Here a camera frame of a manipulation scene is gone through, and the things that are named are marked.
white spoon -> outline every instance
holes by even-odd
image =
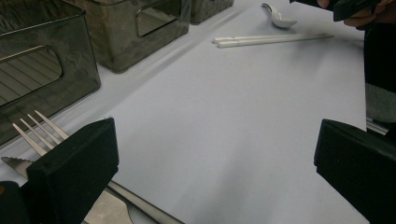
[[[287,29],[297,23],[295,20],[284,17],[274,6],[264,3],[262,4],[262,7],[268,7],[268,9],[271,11],[271,21],[277,27]]]

gray fabric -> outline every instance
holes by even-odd
[[[366,83],[366,113],[370,119],[396,122],[396,93]]]

person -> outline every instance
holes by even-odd
[[[318,0],[326,8],[330,0]],[[396,0],[381,0],[344,20],[352,27],[365,27],[364,75],[366,116],[389,129],[396,140]]]

metal utensil handle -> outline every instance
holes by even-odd
[[[130,203],[135,205],[137,209],[142,211],[144,214],[151,217],[154,221],[161,223],[161,224],[184,224],[182,221],[178,220],[175,217],[165,213],[160,208],[156,207],[155,205],[147,202],[146,200],[140,198],[139,196],[135,195],[128,189],[124,188],[123,186],[117,184],[114,181],[110,181],[107,187],[113,190],[116,194],[128,200]]]

white chopstick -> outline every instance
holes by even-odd
[[[300,41],[300,40],[311,40],[311,39],[322,39],[322,38],[331,38],[333,35],[327,34],[319,34],[319,35],[268,35],[257,37],[254,36],[250,38],[249,36],[242,36],[235,38],[231,37],[228,40],[217,39],[218,48],[231,48],[231,47],[240,47],[240,46],[248,46],[248,45],[260,45],[260,44],[271,44],[271,43],[280,43],[280,42],[290,42],[290,41]]]

